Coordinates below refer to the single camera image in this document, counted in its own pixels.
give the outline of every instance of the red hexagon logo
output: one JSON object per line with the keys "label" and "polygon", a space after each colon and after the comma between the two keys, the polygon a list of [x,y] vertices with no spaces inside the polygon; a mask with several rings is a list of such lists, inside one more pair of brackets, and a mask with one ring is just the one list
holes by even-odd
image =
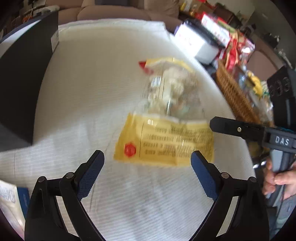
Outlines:
{"label": "red hexagon logo", "polygon": [[132,157],[136,154],[137,149],[132,143],[125,144],[124,154],[128,157]]}

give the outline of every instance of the cable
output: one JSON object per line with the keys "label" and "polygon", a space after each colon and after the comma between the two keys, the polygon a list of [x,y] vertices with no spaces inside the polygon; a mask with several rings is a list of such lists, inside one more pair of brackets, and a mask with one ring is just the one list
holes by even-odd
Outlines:
{"label": "cable", "polygon": [[277,219],[278,219],[278,217],[279,217],[279,213],[280,213],[280,211],[281,211],[281,207],[283,206],[283,202],[284,202],[284,194],[285,194],[285,188],[286,188],[286,185],[283,186],[283,192],[282,192],[282,195],[281,195],[281,205],[279,206],[279,209],[278,209],[278,211],[277,211],[276,219],[275,219],[275,221],[274,221],[274,224],[273,224],[272,228],[269,230],[270,233],[273,232],[273,231],[275,231],[275,230],[277,230],[277,229],[278,229],[278,230],[280,229],[280,228],[275,228],[275,225],[276,225],[276,221],[277,221]]}

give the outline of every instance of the white tablecloth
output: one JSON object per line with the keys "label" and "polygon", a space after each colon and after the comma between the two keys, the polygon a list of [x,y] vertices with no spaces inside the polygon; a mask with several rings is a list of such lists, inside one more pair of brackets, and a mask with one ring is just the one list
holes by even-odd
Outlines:
{"label": "white tablecloth", "polygon": [[[175,57],[196,69],[205,117],[233,118],[214,81],[174,42],[163,23],[140,20],[82,21],[60,26],[60,43],[42,82],[34,144],[0,153],[0,179],[32,192],[39,176],[60,178],[75,171],[96,150],[105,165],[82,203],[110,240],[189,240],[213,201],[188,168],[118,163],[115,142],[129,111],[142,97],[144,73],[138,61]],[[245,141],[214,134],[215,165],[234,178],[254,175]],[[75,233],[58,198],[68,230]],[[234,210],[227,216],[225,232]]]}

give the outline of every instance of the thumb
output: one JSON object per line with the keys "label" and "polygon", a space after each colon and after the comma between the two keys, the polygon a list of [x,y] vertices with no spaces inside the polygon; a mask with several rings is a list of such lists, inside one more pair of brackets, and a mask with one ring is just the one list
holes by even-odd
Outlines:
{"label": "thumb", "polygon": [[295,184],[296,171],[287,171],[287,172],[279,173],[275,176],[274,182],[277,185]]}

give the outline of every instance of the blue gripper pad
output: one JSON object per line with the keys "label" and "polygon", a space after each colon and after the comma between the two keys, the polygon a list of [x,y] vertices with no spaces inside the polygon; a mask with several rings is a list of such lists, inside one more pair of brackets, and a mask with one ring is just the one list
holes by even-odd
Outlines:
{"label": "blue gripper pad", "polygon": [[200,181],[205,194],[215,202],[218,198],[217,186],[209,170],[206,168],[206,165],[209,165],[209,163],[199,151],[195,151],[191,154],[191,166]]}
{"label": "blue gripper pad", "polygon": [[82,198],[88,196],[93,184],[96,181],[96,178],[98,177],[98,175],[104,165],[104,160],[105,160],[104,154],[101,151],[98,151],[98,152],[99,153],[97,153],[96,156],[94,156],[94,160],[90,164],[88,170],[84,173],[84,175],[82,176],[82,178],[79,181],[78,192],[77,192],[77,198],[79,201],[81,201]]}

